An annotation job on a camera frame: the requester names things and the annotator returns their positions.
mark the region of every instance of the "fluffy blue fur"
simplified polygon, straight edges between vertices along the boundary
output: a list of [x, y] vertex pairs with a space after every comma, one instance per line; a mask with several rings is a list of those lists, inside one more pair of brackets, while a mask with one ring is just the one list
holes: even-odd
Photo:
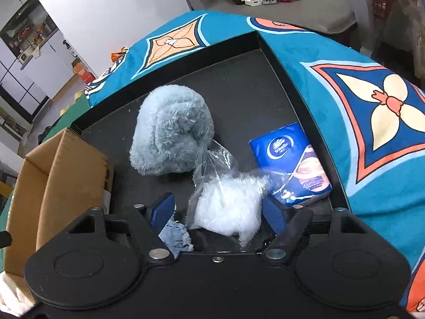
[[186, 86], [158, 87], [140, 107], [131, 165], [142, 175], [190, 171], [199, 146], [209, 145], [213, 134], [211, 113], [200, 94]]

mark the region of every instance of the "clear plastic bag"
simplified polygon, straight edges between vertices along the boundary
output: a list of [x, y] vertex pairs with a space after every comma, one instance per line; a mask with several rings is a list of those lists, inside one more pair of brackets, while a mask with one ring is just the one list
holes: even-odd
[[196, 160], [186, 225], [225, 236], [238, 233], [245, 247], [260, 228], [262, 198], [287, 180], [285, 172], [272, 169], [239, 172], [230, 152], [213, 140]]

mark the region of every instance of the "plastic basket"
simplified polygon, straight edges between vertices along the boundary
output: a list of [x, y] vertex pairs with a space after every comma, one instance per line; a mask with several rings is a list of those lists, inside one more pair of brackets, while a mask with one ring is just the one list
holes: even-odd
[[371, 0], [373, 6], [373, 15], [376, 19], [387, 20], [391, 10], [398, 0]]

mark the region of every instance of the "tissue pack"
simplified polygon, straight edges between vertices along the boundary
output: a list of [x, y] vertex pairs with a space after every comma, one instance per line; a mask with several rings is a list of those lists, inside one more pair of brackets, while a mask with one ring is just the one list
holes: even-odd
[[299, 123], [249, 142], [260, 168], [284, 170], [289, 181], [270, 193], [286, 206], [308, 205], [329, 195], [332, 187]]

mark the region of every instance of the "black tray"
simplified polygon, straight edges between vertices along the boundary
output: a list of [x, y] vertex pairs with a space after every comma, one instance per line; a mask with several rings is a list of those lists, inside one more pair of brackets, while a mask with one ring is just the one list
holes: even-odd
[[184, 216], [193, 193], [192, 173], [139, 175], [129, 149], [136, 117], [146, 95], [160, 85], [179, 84], [199, 92], [215, 124], [215, 139], [237, 159], [240, 171], [257, 167], [248, 142], [299, 121], [333, 186], [331, 196], [313, 204], [318, 215], [332, 207], [349, 208], [329, 151], [301, 96], [271, 49], [257, 32], [209, 46], [159, 68], [117, 91], [71, 126], [104, 153], [114, 166], [111, 212], [137, 203], [151, 204], [172, 192]]

